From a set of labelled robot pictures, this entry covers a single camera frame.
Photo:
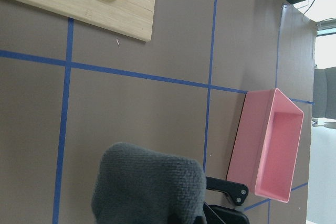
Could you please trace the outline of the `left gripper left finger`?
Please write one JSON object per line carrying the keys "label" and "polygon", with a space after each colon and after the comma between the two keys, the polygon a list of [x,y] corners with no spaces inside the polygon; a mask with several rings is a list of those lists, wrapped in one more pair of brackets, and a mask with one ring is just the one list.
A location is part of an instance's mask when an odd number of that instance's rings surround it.
{"label": "left gripper left finger", "polygon": [[203,212],[206,223],[249,224],[247,216],[234,209],[204,203]]}

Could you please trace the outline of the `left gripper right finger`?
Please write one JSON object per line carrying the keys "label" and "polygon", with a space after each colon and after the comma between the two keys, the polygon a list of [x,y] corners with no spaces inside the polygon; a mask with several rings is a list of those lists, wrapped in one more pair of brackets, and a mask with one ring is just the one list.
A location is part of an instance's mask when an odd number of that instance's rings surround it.
{"label": "left gripper right finger", "polygon": [[206,177],[206,189],[223,193],[235,206],[241,206],[248,196],[246,185],[213,177]]}

